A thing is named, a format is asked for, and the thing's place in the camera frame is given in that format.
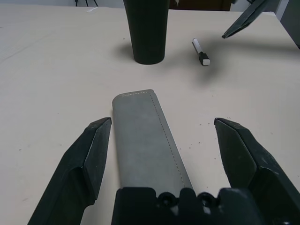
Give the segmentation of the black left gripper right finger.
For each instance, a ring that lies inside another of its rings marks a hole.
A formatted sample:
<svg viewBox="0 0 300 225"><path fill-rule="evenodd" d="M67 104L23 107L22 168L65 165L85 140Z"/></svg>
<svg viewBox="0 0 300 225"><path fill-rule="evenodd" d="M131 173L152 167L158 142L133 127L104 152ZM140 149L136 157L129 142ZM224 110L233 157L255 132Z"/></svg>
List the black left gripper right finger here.
<svg viewBox="0 0 300 225"><path fill-rule="evenodd" d="M215 118L220 155L232 188L248 189L268 225L298 225L300 194L275 158L237 122Z"/></svg>

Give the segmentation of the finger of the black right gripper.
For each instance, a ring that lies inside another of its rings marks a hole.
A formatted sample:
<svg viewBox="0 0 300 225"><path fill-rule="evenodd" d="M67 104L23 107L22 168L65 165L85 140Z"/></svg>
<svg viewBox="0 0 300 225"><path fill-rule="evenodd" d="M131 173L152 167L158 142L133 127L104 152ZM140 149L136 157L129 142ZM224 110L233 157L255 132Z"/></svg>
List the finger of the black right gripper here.
<svg viewBox="0 0 300 225"><path fill-rule="evenodd" d="M279 0L248 0L249 7L241 16L228 28L222 38L229 38L243 29L247 28L262 12L276 12Z"/></svg>

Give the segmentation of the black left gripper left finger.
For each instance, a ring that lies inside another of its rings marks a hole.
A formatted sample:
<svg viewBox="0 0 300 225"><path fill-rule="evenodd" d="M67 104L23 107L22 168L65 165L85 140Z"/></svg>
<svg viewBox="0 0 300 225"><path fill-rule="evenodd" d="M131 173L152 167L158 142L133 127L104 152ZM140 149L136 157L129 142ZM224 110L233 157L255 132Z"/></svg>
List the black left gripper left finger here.
<svg viewBox="0 0 300 225"><path fill-rule="evenodd" d="M61 158L30 225L79 225L95 203L105 171L112 119L90 123Z"/></svg>

